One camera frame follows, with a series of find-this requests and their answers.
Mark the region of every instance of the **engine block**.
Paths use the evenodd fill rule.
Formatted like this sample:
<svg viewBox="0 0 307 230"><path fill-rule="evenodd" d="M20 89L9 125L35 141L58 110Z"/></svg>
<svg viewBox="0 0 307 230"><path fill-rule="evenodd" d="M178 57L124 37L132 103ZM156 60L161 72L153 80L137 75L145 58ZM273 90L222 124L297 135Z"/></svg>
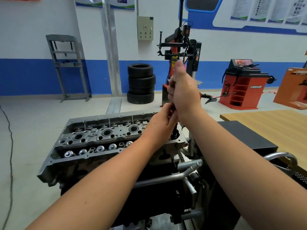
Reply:
<svg viewBox="0 0 307 230"><path fill-rule="evenodd" d="M70 119L48 154L38 178L64 184L72 176L84 177L100 164L121 153L138 139L159 108ZM188 142L181 127L149 160L150 166L172 163Z"/></svg>

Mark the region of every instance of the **person's left arm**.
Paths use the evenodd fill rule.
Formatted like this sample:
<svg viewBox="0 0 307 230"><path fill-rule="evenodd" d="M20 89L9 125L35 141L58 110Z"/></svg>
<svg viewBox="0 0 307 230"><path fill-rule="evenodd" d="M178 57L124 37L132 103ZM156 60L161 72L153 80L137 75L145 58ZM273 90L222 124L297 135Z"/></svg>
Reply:
<svg viewBox="0 0 307 230"><path fill-rule="evenodd" d="M153 153L170 138L178 122L170 109L165 104L139 139L90 172L26 229L109 229Z"/></svg>

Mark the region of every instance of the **electrical box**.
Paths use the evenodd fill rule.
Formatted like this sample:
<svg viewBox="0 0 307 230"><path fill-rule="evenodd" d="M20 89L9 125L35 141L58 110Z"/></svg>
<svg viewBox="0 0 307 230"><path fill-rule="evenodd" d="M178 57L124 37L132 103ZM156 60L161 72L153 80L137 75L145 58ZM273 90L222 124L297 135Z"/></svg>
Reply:
<svg viewBox="0 0 307 230"><path fill-rule="evenodd" d="M153 41L153 17L137 17L138 22L138 40Z"/></svg>

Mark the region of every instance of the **stack of tires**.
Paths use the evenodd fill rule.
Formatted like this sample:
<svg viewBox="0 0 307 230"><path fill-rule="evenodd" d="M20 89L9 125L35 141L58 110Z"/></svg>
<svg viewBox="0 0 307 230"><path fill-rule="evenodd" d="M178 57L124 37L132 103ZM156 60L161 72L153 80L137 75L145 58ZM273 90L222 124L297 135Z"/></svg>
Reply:
<svg viewBox="0 0 307 230"><path fill-rule="evenodd" d="M129 91L128 102L146 104L154 100L156 76L149 64L132 64L128 66Z"/></svg>

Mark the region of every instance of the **hand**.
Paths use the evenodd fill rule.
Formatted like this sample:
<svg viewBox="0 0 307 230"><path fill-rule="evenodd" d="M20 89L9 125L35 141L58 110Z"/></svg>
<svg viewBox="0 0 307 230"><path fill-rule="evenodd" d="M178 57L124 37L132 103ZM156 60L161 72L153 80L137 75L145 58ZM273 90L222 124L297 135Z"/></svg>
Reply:
<svg viewBox="0 0 307 230"><path fill-rule="evenodd" d="M171 104L166 103L162 109L149 121L141 138L149 139L158 150L171 137L172 131L178 122L177 112L171 111Z"/></svg>
<svg viewBox="0 0 307 230"><path fill-rule="evenodd" d="M196 80L186 73L182 60L176 62L174 74L176 82L171 77L167 88L168 98L171 103L175 104L180 122L187 125L186 122L191 116L202 110L199 90Z"/></svg>

